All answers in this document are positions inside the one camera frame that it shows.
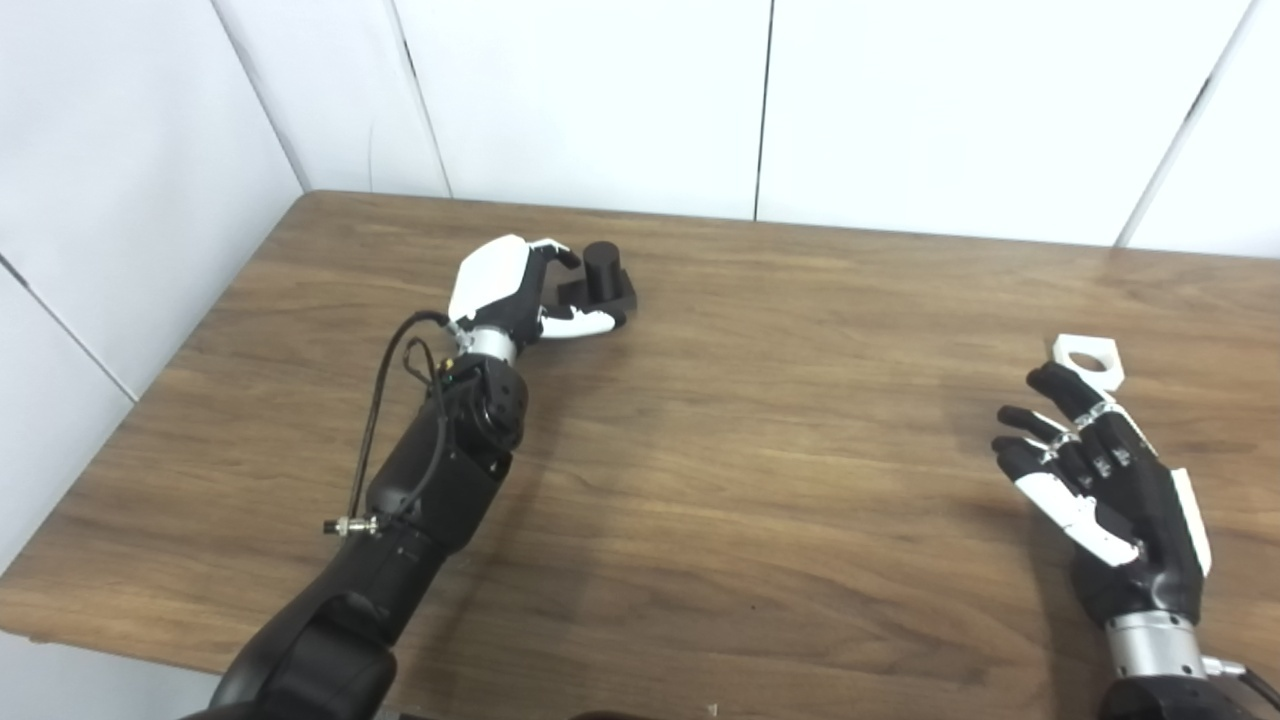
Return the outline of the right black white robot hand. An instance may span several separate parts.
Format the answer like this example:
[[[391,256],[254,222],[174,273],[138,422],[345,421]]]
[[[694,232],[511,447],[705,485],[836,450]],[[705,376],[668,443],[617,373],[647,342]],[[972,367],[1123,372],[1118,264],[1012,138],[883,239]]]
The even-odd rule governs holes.
[[[1027,384],[1061,421],[1002,406],[991,448],[1002,474],[1073,543],[1071,588],[1102,626],[1135,612],[1201,619],[1208,555],[1190,501],[1126,409],[1073,369],[1047,361]]]

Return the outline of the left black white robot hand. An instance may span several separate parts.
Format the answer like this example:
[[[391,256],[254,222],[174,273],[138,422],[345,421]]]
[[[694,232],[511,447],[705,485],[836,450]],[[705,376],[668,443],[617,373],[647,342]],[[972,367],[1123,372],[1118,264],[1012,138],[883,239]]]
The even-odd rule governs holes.
[[[447,311],[449,328],[468,337],[497,331],[522,350],[544,338],[604,334],[626,324],[622,313],[545,305],[541,296],[552,263],[582,265],[573,250],[550,238],[530,242],[507,234],[474,250],[460,264]]]

